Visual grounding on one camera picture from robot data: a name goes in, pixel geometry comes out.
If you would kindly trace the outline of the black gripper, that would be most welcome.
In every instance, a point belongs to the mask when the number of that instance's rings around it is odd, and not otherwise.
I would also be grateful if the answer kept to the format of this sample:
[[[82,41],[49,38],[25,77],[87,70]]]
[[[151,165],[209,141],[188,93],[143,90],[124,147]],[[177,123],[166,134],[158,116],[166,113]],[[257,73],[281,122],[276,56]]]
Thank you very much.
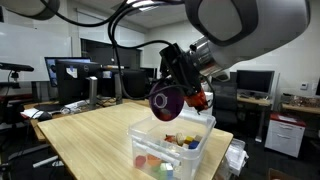
[[[193,67],[189,55],[177,44],[167,46],[159,54],[161,76],[170,76],[180,86],[180,92],[189,107],[194,107],[198,112],[207,110],[209,105],[201,87],[199,72]]]

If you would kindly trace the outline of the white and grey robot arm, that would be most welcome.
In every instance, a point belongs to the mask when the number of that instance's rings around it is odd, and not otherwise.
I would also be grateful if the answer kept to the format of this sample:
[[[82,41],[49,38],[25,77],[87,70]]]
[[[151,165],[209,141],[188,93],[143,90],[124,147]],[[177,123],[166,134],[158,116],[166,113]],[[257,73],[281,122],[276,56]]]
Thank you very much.
[[[135,0],[125,1],[108,17],[108,36],[115,49],[117,24],[124,16],[149,6],[182,5],[188,21],[202,37],[183,51],[166,42],[160,51],[162,77],[149,95],[154,109],[157,98],[169,93],[176,104],[198,111],[209,107],[200,79],[273,51],[300,36],[310,23],[308,0]]]

